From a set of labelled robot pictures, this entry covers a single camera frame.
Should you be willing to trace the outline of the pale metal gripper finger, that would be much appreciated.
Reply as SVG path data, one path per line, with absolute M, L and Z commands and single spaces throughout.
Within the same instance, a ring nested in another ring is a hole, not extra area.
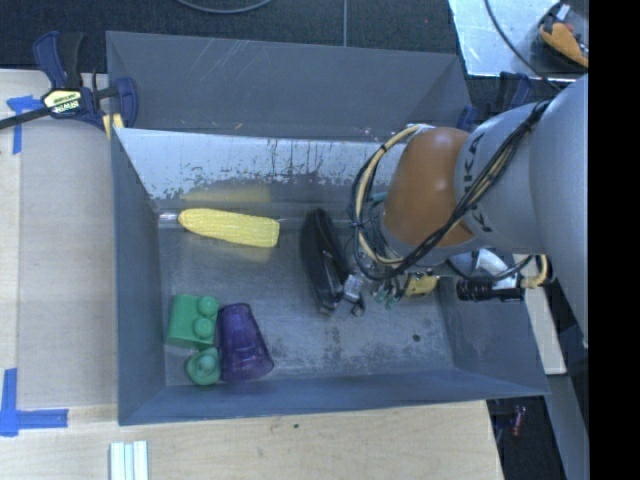
M 331 316 L 346 301 L 342 292 L 326 292 L 320 295 L 319 312 L 323 315 Z
M 366 311 L 362 296 L 363 279 L 355 274 L 349 274 L 343 285 L 343 299 L 351 304 L 351 313 L 362 317 Z

